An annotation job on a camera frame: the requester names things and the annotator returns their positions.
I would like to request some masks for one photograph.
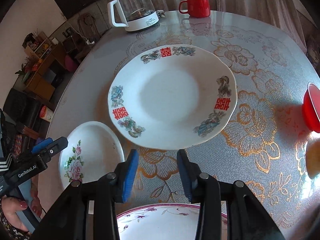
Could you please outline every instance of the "white plate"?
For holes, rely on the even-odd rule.
[[[60,178],[65,189],[73,180],[83,183],[100,179],[124,162],[121,144],[114,132],[101,122],[86,122],[68,136],[61,151]]]
[[[236,80],[214,54],[166,45],[136,56],[108,94],[111,120],[133,143],[184,149],[216,136],[237,103]]]
[[[200,206],[153,204],[130,209],[117,216],[121,240],[194,240]],[[221,240],[227,240],[227,215],[221,213]]]

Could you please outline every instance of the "white kettle handle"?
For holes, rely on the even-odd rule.
[[[129,25],[127,24],[127,21],[125,20],[124,13],[121,8],[121,12],[118,13],[120,15],[121,20],[125,20],[126,23],[116,23],[115,21],[115,11],[114,11],[114,5],[118,2],[118,0],[112,0],[111,2],[108,3],[108,16],[109,16],[109,23],[113,27],[128,27]]]

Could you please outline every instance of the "cable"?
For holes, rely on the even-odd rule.
[[[76,32],[78,33],[82,38],[84,38],[86,41],[88,41],[89,39],[87,39],[86,37],[82,36],[79,32],[77,32],[74,27],[72,27],[72,25],[67,21],[67,23],[70,25],[70,27]]]
[[[90,42],[89,39],[87,39],[86,37],[82,36],[79,32],[77,32],[77,31],[75,30],[75,28],[72,27],[72,25],[71,25],[68,21],[67,21],[67,23],[70,25],[70,27],[71,27],[76,33],[78,33],[82,38],[85,39],[85,43],[86,43],[87,45],[91,45],[91,44],[94,44],[94,43],[95,43],[95,41]]]

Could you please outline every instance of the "pink bowl rim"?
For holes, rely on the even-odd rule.
[[[148,207],[159,207],[159,206],[190,207],[190,208],[200,209],[200,206],[198,206],[198,205],[193,205],[193,204],[183,204],[183,203],[156,203],[156,204],[149,204],[149,205],[139,206],[139,207],[132,208],[132,209],[129,209],[129,210],[127,210],[127,211],[124,211],[124,212],[120,213],[119,215],[117,215],[117,219],[119,219],[120,217],[123,217],[124,215],[127,215],[127,214],[129,214],[129,213],[131,213],[131,212],[138,211],[138,210],[140,210],[140,209],[144,209],[144,208],[148,208]],[[222,213],[222,212],[221,212],[221,216],[224,217],[224,218],[227,218],[227,214]]]
[[[311,98],[311,95],[310,95],[310,90],[309,90],[310,85],[314,85],[319,91],[320,91],[320,89],[319,89],[318,86],[317,86],[316,84],[314,84],[313,82],[309,82],[309,83],[308,83],[309,98],[310,98],[310,100],[311,100],[311,103],[312,103],[313,109],[314,109],[314,111],[315,111],[315,113],[316,113],[316,116],[318,117],[318,121],[320,122],[320,118],[319,118],[319,116],[318,116],[317,110],[316,110],[316,108],[315,108],[315,105],[313,104],[313,101],[312,101],[312,98]]]

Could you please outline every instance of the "kettle base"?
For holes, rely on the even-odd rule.
[[[140,31],[142,29],[153,26],[158,21],[159,21],[158,15],[156,12],[154,12],[153,14],[150,14],[143,18],[128,22],[129,27],[125,27],[124,29],[127,32]]]

